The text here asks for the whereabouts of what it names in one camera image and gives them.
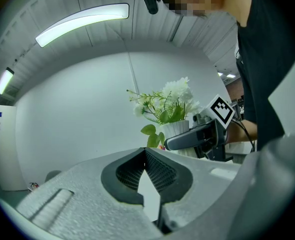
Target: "green leaf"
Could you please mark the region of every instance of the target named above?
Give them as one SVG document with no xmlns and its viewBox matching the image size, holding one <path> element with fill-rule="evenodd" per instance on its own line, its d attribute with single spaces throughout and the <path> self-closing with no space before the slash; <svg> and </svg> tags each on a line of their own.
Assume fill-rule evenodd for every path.
<svg viewBox="0 0 295 240">
<path fill-rule="evenodd" d="M 159 137 L 159 140 L 161 141 L 161 145 L 164 146 L 164 142 L 166 141 L 166 138 L 164 136 L 164 133 L 163 132 L 160 132 L 158 134 L 158 137 Z"/>
<path fill-rule="evenodd" d="M 157 148 L 159 145 L 159 142 L 160 142 L 159 136 L 156 133 L 154 133 L 148 137 L 147 147 L 148 148 Z"/>
<path fill-rule="evenodd" d="M 156 131 L 157 129 L 153 124 L 148 124 L 142 128 L 141 133 L 146 135 L 152 135 L 152 134 L 155 134 Z"/>
<path fill-rule="evenodd" d="M 154 122 L 154 123 L 157 123 L 157 124 L 160 123 L 158 120 L 156 120 L 156 119 L 152 119 L 152 118 L 150 118 L 150 117 L 147 117 L 145 114 L 144 114 L 143 116 L 144 116 L 147 120 L 150 120 L 151 122 Z"/>
<path fill-rule="evenodd" d="M 177 121 L 180 121 L 180 119 L 182 119 L 182 108 L 180 106 L 176 106 L 173 115 L 171 116 L 171 118 L 168 120 L 169 123 L 174 123 Z"/>
<path fill-rule="evenodd" d="M 160 115 L 159 115 L 159 120 L 161 123 L 166 124 L 169 121 L 169 115 L 166 110 L 164 110 Z"/>
</svg>

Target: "white wall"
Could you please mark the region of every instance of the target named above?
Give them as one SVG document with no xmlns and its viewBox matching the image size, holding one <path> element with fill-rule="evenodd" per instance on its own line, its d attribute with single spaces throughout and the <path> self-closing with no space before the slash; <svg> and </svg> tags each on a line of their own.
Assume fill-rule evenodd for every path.
<svg viewBox="0 0 295 240">
<path fill-rule="evenodd" d="M 140 129 L 149 121 L 133 115 L 126 93 L 135 89 L 131 65 L 140 92 L 189 77 L 202 105 L 217 93 L 229 100 L 202 51 L 146 41 L 127 41 L 126 48 L 114 42 L 70 53 L 22 88 L 16 103 L 16 148 L 27 183 L 42 184 L 52 170 L 146 145 Z"/>
</svg>

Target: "person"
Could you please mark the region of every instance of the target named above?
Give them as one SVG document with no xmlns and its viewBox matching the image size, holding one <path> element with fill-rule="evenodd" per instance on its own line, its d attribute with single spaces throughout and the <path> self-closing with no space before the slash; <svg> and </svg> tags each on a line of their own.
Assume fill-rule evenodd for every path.
<svg viewBox="0 0 295 240">
<path fill-rule="evenodd" d="M 257 150 L 284 135 L 268 97 L 295 62 L 295 33 L 288 17 L 273 0 L 162 0 L 184 16 L 206 17 L 214 11 L 230 13 L 237 21 L 237 68 L 244 89 L 244 120 Z M 235 123 L 227 129 L 227 143 L 248 141 Z"/>
</svg>

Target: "black shirt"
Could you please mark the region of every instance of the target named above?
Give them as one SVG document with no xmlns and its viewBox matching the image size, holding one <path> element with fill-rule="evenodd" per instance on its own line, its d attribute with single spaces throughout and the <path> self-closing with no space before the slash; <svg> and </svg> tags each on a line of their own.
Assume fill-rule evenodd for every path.
<svg viewBox="0 0 295 240">
<path fill-rule="evenodd" d="M 257 124 L 257 149 L 284 134 L 268 101 L 295 62 L 295 33 L 272 0 L 252 0 L 246 27 L 238 25 L 244 119 Z"/>
</svg>

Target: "robotic arm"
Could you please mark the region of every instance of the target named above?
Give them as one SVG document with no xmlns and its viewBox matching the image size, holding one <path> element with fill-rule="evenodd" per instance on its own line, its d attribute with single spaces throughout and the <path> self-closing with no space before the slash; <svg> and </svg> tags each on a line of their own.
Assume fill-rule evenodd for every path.
<svg viewBox="0 0 295 240">
<path fill-rule="evenodd" d="M 181 150 L 194 147 L 200 158 L 226 162 L 225 142 L 227 127 L 235 111 L 219 95 L 193 117 L 193 128 L 180 135 L 165 140 L 167 150 Z"/>
</svg>

